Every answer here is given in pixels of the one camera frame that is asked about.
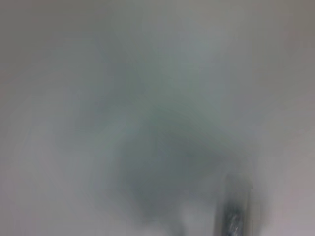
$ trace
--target gray blur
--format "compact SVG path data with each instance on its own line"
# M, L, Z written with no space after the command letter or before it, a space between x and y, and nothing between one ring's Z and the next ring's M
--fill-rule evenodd
M228 171L313 230L311 3L1 4L0 235L211 235Z

